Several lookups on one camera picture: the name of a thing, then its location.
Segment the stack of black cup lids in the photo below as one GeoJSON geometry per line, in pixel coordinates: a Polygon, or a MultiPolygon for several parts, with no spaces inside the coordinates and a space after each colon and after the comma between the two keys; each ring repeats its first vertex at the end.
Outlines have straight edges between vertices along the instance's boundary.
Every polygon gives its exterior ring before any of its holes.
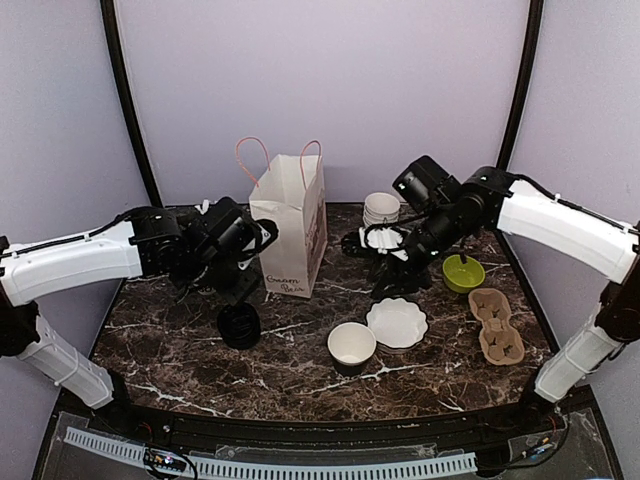
{"type": "Polygon", "coordinates": [[[237,350],[254,347],[261,336],[260,317],[248,303],[223,307],[217,315],[217,328],[224,343],[237,350]]]}

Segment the stack of paper coffee cups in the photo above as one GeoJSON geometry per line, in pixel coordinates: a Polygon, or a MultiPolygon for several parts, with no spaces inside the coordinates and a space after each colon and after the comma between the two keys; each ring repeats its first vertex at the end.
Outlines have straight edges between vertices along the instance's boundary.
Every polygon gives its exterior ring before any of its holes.
{"type": "Polygon", "coordinates": [[[364,201],[363,224],[369,227],[374,224],[394,223],[399,218],[400,207],[400,201],[391,194],[371,193],[364,201]]]}

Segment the black paper coffee cup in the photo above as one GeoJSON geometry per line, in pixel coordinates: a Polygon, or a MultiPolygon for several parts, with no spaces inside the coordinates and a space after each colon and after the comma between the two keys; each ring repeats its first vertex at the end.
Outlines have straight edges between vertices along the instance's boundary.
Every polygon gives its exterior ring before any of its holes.
{"type": "Polygon", "coordinates": [[[377,340],[372,330],[356,322],[338,325],[327,338],[334,369],[345,377],[360,375],[373,357],[376,347],[377,340]]]}

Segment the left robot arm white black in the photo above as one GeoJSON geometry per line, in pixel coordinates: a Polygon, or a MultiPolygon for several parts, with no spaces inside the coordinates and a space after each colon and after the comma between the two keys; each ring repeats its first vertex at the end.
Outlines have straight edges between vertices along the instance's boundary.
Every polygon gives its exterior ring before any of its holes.
{"type": "Polygon", "coordinates": [[[251,261],[278,237],[229,197],[185,208],[143,206],[108,224],[30,243],[1,240],[1,354],[38,369],[76,395],[120,436],[141,427],[118,374],[94,364],[58,335],[37,299],[114,279],[165,276],[180,297],[203,290],[237,306],[260,279],[251,261]]]}

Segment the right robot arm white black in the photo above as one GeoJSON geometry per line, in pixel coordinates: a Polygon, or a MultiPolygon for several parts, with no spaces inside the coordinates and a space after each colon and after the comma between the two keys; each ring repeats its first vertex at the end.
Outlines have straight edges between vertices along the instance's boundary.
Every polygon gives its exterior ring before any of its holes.
{"type": "Polygon", "coordinates": [[[540,368],[510,413],[521,434],[534,432],[586,375],[639,339],[639,229],[553,194],[526,175],[485,166],[464,182],[428,156],[412,162],[394,189],[415,211],[414,227],[394,239],[373,225],[363,248],[386,255],[376,294],[413,291],[427,267],[482,229],[528,238],[603,274],[608,284],[585,324],[540,368]]]}

